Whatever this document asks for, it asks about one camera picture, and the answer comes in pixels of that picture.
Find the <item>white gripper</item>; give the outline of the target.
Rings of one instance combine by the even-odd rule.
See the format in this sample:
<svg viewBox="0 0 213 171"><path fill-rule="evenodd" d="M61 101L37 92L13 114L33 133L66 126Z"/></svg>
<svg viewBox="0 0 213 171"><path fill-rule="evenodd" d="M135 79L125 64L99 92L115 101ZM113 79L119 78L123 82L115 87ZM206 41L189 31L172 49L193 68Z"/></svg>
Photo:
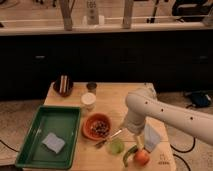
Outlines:
<svg viewBox="0 0 213 171"><path fill-rule="evenodd" d="M123 126L132 134L135 134L135 141L139 150L144 148L144 136L139 135L145 127L145 117L128 111L123 120Z"/></svg>

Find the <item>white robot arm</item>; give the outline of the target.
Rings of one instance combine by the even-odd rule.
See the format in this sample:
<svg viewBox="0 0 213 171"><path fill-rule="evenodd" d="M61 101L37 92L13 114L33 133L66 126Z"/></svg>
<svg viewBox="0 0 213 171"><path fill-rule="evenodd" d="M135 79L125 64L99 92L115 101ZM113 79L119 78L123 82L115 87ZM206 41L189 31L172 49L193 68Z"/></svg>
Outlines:
<svg viewBox="0 0 213 171"><path fill-rule="evenodd" d="M124 127L140 135L147 117L157 119L213 146L213 115L159 101L149 88L131 91L125 98Z"/></svg>

